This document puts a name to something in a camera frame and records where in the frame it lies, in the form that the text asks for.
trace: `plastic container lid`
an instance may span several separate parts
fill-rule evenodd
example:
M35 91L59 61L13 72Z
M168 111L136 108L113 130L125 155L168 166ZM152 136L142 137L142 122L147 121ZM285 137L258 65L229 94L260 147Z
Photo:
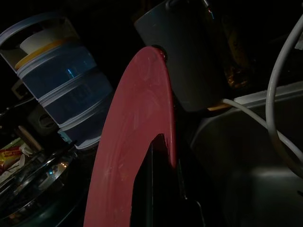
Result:
M44 96L38 99L38 102L42 107L46 107L52 102L54 102L56 99L62 97L63 95L67 94L71 90L75 89L77 86L82 84L85 81L85 75L88 75L93 72L98 72L97 67L92 68L80 75L78 75L76 78L67 81L66 83L56 87L54 90L48 92Z
M37 37L45 30L53 29L57 26L62 28L62 32L60 32L61 38L57 36L58 33L52 35L52 38L48 39L48 42L45 42L45 36ZM27 61L45 52L46 50L43 46L47 43L51 42L53 44L47 45L46 49L51 49L56 46L52 40L59 41L67 37L79 38L67 17L59 12L39 14L12 25L0 34L0 55L14 72L17 73L17 70Z
M100 142L100 138L101 136L92 138L92 139L88 139L86 141L84 141L83 143L81 143L79 146L75 145L77 150L88 150L91 149L93 147L96 147L99 142Z
M47 62L57 56L66 54L67 52L71 51L75 47L81 47L81 44L79 42L70 42L70 43L64 44L62 46L57 46L57 47L39 55L38 57L34 58L33 60L27 62L20 69L18 69L18 71L17 71L18 77L20 79L23 79L30 71L38 68L39 66L43 65L45 62Z
M69 130L71 128L76 127L77 125L79 125L82 122L86 121L91 116L93 116L96 113L98 113L100 111L100 108L103 107L102 103L103 103L103 100L100 100L99 102L97 102L96 104L94 104L93 106L91 106L86 111L84 111L84 112L80 113L79 115L77 115L77 116L75 116L75 117L67 120L63 124L59 124L58 125L59 128L61 128L63 131L67 131L67 130Z

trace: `blue plastic container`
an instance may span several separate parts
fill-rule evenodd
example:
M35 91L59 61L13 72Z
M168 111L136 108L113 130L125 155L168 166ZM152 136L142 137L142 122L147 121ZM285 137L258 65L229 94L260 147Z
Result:
M100 130L92 132L80 145L75 145L76 149L85 151L97 147L101 139L101 133L102 131Z
M77 141L76 146L90 139L92 133L94 137L96 137L96 133L101 136L112 98L112 94L108 95L102 101L59 125L59 127L71 141Z
M62 124L111 92L112 87L106 76L94 68L47 93L38 101L57 124Z
M84 46L68 43L29 61L17 71L17 75L39 99L94 67L95 60Z

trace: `stainless steel sink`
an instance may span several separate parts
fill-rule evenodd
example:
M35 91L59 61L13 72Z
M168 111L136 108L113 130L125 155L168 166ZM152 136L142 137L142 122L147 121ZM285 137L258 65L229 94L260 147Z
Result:
M265 92L237 98L265 116ZM280 87L277 128L303 149L303 83ZM275 153L266 129L231 109L203 119L191 143L213 181L228 226L303 225L303 179Z

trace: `cord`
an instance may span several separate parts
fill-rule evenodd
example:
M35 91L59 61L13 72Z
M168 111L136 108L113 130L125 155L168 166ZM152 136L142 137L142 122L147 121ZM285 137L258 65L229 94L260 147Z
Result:
M274 113L274 104L275 104L275 95L276 95L276 87L278 84L278 79L281 74L283 65L286 61L288 54L290 53L292 47L297 42L297 39L300 37L303 31L303 15L300 17L291 33L289 34L287 40L285 41L280 54L275 62L274 68L272 70L268 89L267 89L267 97L266 97L266 122L267 122L267 130L270 135L271 141L274 145L275 150L280 155L280 157L285 161L287 166L299 177L303 178L302 169L288 156L286 153L277 129L275 125L275 113Z
M236 107L240 110L242 110L244 113L246 113L247 115L249 115L250 117L252 117L254 120L256 120L258 123L260 123L264 128L267 129L267 124L266 121L261 118L259 115L257 115L256 113L254 113L253 111L251 111L250 109L248 109L247 107L229 100L229 99L223 99L222 100L223 103L231 105L233 107ZM278 131L278 135L280 140L289 148L291 149L291 151L297 156L297 158L303 163L303 153L301 152L301 150L294 144L292 143L285 135L283 135L282 133L280 133Z
M16 104L16 105L14 105L13 108L16 108L16 107L18 107L18 106L24 105L24 104L26 104L26 103L29 103L29 102L33 101L34 99L35 99L35 97L31 97L31 98L29 98L29 99L27 99L27 100L25 100L25 101L23 101L23 102L21 102L21 103L18 103L18 104Z

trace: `red plate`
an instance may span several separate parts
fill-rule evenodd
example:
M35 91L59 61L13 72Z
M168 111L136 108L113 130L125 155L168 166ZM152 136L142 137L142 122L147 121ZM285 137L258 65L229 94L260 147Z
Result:
M128 227L135 177L151 141L164 134L176 167L169 75L162 52L140 50L116 90L99 144L85 213L85 227Z

